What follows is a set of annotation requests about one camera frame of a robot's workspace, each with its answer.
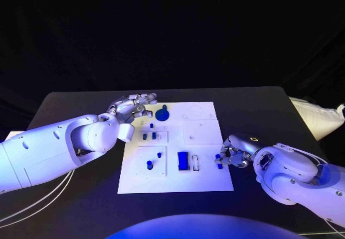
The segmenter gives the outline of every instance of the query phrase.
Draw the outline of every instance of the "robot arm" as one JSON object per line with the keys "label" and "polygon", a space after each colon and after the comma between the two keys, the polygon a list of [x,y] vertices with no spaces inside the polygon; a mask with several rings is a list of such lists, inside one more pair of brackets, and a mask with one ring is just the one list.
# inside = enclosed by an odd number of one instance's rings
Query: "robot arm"
{"label": "robot arm", "polygon": [[84,115],[32,129],[0,144],[0,194],[45,183],[101,157],[117,139],[132,141],[136,117],[156,94],[122,97],[101,115]]}
{"label": "robot arm", "polygon": [[302,152],[280,143],[267,146],[259,138],[233,134],[216,163],[246,167],[253,161],[257,181],[270,197],[286,205],[302,204],[321,218],[345,227],[345,168],[327,162],[315,165]]}

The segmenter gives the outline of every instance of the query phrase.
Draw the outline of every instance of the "white fabric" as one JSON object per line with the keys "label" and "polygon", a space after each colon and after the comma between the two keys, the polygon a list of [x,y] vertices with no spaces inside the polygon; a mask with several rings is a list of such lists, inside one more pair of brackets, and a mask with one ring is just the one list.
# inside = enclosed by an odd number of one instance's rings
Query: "white fabric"
{"label": "white fabric", "polygon": [[293,105],[317,140],[321,140],[344,124],[344,105],[338,109],[324,109],[305,100],[291,97]]}

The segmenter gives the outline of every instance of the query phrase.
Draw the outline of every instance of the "black table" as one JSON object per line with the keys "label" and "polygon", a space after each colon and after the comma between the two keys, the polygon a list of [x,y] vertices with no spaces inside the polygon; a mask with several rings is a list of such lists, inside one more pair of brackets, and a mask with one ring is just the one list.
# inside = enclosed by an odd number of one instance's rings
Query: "black table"
{"label": "black table", "polygon": [[[145,90],[161,102],[214,102],[223,138],[243,132],[282,142],[325,158],[285,90],[279,87]],[[51,93],[28,129],[86,114],[101,114],[123,95],[140,91]],[[256,181],[252,165],[230,167],[233,192],[117,194],[125,143],[75,170],[52,205],[24,222],[0,229],[9,238],[104,238],[126,227],[178,214],[221,214],[263,221],[296,233],[330,232],[325,221],[301,205],[276,202]],[[0,197],[2,218],[31,205],[60,179]],[[29,215],[47,203],[24,213]]]}

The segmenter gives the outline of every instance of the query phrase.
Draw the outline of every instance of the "black curtain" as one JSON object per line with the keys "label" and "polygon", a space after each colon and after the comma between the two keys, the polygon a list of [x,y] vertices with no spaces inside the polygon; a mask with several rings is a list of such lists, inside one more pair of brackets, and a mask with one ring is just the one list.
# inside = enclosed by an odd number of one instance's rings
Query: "black curtain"
{"label": "black curtain", "polygon": [[2,10],[3,127],[25,129],[57,91],[276,85],[325,107],[345,101],[344,4],[24,1]]}

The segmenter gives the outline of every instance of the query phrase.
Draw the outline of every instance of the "peg board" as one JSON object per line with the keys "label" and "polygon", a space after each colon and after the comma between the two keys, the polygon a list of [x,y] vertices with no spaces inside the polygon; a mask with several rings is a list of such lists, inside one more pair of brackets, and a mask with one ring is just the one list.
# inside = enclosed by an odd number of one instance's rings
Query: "peg board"
{"label": "peg board", "polygon": [[[214,103],[158,103],[146,108],[156,113],[164,105],[171,114],[166,121],[142,117],[133,122],[136,131],[132,142],[126,143],[117,193],[234,191],[229,167],[218,169],[214,163],[223,146]],[[158,140],[152,139],[153,132],[161,136]],[[190,171],[178,170],[178,152],[182,151],[188,152]],[[200,171],[192,169],[194,155]]]}

